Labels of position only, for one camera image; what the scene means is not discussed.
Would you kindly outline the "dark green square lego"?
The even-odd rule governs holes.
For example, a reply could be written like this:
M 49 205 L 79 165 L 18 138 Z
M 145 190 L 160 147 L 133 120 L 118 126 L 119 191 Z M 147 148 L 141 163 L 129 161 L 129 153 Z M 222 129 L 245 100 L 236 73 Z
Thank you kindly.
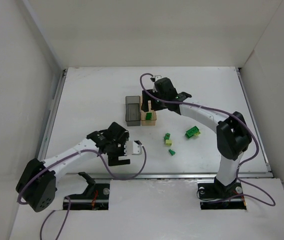
M 145 115 L 145 120 L 146 121 L 151 121 L 153 117 L 153 114 L 151 112 L 147 112 Z

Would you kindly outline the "pale yellow-green small lego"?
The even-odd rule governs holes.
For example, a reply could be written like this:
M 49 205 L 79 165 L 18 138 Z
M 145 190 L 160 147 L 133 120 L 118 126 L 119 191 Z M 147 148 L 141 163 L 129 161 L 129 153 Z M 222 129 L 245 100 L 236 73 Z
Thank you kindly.
M 168 146 L 168 147 L 170 147 L 170 146 L 172 145 L 172 143 L 173 143 L 173 142 L 172 142 L 171 139 L 166 139 L 166 140 L 165 140 L 165 145 Z

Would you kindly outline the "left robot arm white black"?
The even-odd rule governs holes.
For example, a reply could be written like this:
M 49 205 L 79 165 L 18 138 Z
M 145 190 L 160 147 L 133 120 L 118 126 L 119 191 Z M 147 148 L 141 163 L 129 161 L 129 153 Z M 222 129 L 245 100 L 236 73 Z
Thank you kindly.
M 116 122 L 100 131 L 93 131 L 74 147 L 51 158 L 30 160 L 15 188 L 17 202 L 35 212 L 46 209 L 54 200 L 60 179 L 87 160 L 123 151 L 129 131 Z

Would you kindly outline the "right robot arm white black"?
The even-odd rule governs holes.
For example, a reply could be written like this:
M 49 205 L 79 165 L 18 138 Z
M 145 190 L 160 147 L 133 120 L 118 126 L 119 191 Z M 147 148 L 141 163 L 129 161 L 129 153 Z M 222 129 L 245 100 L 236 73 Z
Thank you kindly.
M 227 198 L 237 181 L 237 171 L 243 153 L 252 142 L 252 132 L 243 115 L 237 111 L 201 106 L 192 102 L 192 95 L 177 92 L 167 77 L 149 74 L 153 82 L 151 89 L 142 89 L 141 110 L 169 110 L 180 116 L 193 119 L 212 130 L 216 135 L 217 149 L 221 155 L 213 190 L 216 199 Z

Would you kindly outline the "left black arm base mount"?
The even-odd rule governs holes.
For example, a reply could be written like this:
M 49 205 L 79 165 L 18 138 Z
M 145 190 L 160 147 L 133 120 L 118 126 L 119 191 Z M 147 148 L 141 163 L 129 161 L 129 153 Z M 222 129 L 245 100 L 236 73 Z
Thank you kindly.
M 109 209 L 110 183 L 96 182 L 86 172 L 79 172 L 85 179 L 86 188 L 78 194 L 71 194 L 70 210 L 73 211 L 106 211 Z

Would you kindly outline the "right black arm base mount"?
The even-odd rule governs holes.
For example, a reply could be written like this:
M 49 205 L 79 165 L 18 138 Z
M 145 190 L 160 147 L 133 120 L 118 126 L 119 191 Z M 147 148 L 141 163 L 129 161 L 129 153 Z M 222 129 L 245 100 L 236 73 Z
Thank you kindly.
M 201 210 L 246 210 L 242 185 L 235 182 L 226 192 L 218 190 L 214 182 L 197 184 L 196 196 L 200 200 Z

